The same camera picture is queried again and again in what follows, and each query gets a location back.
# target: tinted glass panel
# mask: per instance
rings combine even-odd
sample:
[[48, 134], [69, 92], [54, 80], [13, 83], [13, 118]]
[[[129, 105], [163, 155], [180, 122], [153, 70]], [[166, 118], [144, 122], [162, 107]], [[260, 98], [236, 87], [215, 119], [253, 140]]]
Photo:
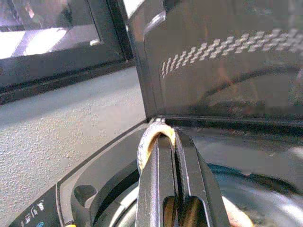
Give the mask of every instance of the tinted glass panel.
[[98, 44], [85, 0], [0, 1], [0, 59]]

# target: textured wall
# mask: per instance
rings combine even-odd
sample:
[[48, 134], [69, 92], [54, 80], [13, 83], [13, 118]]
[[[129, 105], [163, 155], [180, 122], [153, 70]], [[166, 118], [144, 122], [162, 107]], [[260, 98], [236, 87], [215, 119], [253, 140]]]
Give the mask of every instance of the textured wall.
[[135, 68], [0, 106], [0, 226], [144, 118]]

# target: black window frame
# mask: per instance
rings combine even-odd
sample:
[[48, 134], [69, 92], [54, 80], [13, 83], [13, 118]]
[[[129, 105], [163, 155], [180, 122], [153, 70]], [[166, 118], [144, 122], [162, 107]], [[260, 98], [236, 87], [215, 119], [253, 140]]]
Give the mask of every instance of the black window frame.
[[134, 66], [123, 0], [85, 0], [103, 44], [0, 60], [0, 105]]

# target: checkered pattern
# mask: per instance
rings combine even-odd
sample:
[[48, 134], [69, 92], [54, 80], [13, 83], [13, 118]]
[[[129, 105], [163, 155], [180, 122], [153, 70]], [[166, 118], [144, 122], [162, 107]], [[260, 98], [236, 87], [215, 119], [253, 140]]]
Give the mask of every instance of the checkered pattern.
[[162, 78], [188, 63], [191, 65], [198, 60], [212, 60], [230, 54], [272, 50], [300, 52], [303, 55], [303, 34], [298, 33], [296, 29], [291, 29], [288, 33], [281, 33], [281, 29], [273, 29], [267, 34], [264, 31], [257, 31], [252, 35], [245, 33], [237, 39], [229, 36], [226, 40], [220, 41], [220, 39], [215, 39], [211, 44], [202, 43], [191, 47], [189, 52], [183, 51], [181, 55], [176, 54], [173, 58], [168, 58], [162, 63], [160, 70]]

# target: washer lid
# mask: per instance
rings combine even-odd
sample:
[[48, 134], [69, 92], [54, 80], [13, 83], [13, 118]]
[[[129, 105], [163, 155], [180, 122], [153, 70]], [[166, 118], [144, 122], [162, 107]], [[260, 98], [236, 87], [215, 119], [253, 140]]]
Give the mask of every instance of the washer lid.
[[146, 0], [129, 23], [147, 117], [302, 126], [301, 10], [284, 0]]

